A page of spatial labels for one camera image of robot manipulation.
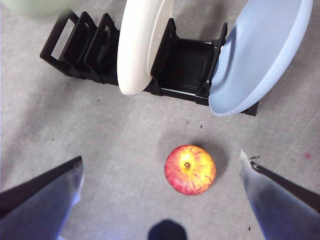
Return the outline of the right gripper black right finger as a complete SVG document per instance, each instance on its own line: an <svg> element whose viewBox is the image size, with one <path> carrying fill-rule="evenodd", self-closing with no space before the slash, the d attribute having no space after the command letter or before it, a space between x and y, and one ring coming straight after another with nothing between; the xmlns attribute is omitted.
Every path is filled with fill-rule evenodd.
<svg viewBox="0 0 320 240"><path fill-rule="evenodd" d="M320 196L240 152L243 187L267 240L318 240Z"/></svg>

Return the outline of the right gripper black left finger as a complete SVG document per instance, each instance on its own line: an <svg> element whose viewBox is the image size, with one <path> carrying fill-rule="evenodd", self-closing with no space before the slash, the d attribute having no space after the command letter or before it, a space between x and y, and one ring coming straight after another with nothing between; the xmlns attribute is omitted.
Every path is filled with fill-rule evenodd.
<svg viewBox="0 0 320 240"><path fill-rule="evenodd" d="M84 165L77 156L0 193L2 240L58 240L81 198Z"/></svg>

